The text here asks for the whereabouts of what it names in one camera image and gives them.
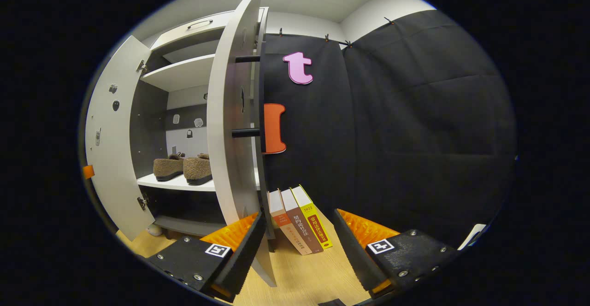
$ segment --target cabinet shelf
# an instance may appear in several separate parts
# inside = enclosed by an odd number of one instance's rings
[[[142,77],[142,81],[166,92],[208,86],[213,58],[215,54],[183,60],[147,73]]]
[[[260,180],[257,168],[254,169],[254,178],[256,179],[256,189],[260,190]],[[176,176],[167,182],[158,182],[156,176],[149,174],[145,177],[139,178],[137,184],[150,187],[168,188],[170,190],[215,192],[215,184],[213,184],[213,180],[209,180],[205,184],[198,186],[189,185],[188,182],[186,182],[184,175]]]

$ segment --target brown slipper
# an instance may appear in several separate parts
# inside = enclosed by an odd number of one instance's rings
[[[156,176],[158,182],[166,182],[183,174],[182,157],[172,154],[168,159],[154,159],[153,161],[153,175]]]
[[[211,174],[211,166],[209,165],[209,155],[206,155],[207,159],[201,159],[200,157],[189,157],[184,159],[184,174],[186,182],[190,185],[202,185],[213,179]]]

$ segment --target drawer handle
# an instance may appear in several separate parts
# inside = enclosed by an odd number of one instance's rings
[[[211,23],[213,22],[213,19],[209,19],[209,20],[201,20],[201,21],[198,21],[198,22],[196,22],[196,23],[194,23],[194,24],[188,25],[188,27],[186,27],[186,28],[187,28],[187,29],[190,29],[190,27],[191,27],[192,25],[197,25],[197,24],[200,24],[200,23],[204,23],[205,21],[209,21],[209,24],[211,24]]]

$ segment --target yellow book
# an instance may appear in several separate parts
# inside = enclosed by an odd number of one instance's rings
[[[316,210],[316,206],[313,204],[309,195],[307,195],[307,192],[303,189],[303,186],[299,184],[296,188],[291,188],[291,192],[295,197],[295,201],[297,201],[297,205],[301,208],[303,216],[305,216],[306,220],[309,222],[313,234],[320,242],[320,245],[322,245],[322,248],[327,249],[331,247],[330,237],[328,237],[326,230],[322,226],[322,221],[320,221],[320,217],[318,216],[318,210]]]

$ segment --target book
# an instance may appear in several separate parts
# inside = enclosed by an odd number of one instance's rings
[[[279,194],[283,199],[283,205],[285,206],[285,212],[287,213],[289,220],[291,220],[291,223],[297,228],[297,232],[299,232],[299,235],[305,241],[309,249],[312,250],[312,253],[323,252],[324,249],[322,248],[322,245],[320,245],[320,242],[316,239],[312,228],[309,226],[305,216],[303,216],[303,212],[301,211],[301,208],[299,208],[297,201],[295,201],[291,189],[289,188],[288,190],[279,191]]]
[[[291,192],[293,193],[295,201],[297,201],[299,208],[301,208],[303,216],[305,216],[305,219],[312,228],[313,234],[318,239],[320,245],[322,245],[323,249],[332,247],[330,237],[328,237],[328,234],[322,225],[322,220],[320,220],[318,210],[313,204],[312,199],[309,197],[309,194],[305,192],[301,184],[299,184],[299,186],[296,188],[292,188]]]
[[[312,250],[307,247],[307,243],[303,241],[299,232],[297,232],[297,228],[293,225],[287,213],[285,212],[285,208],[283,206],[283,199],[281,199],[280,191],[277,189],[273,192],[268,193],[268,211],[270,211],[270,216],[272,216],[272,220],[276,222],[278,228],[287,236],[287,239],[293,244],[293,246],[301,253],[302,255],[311,254]]]

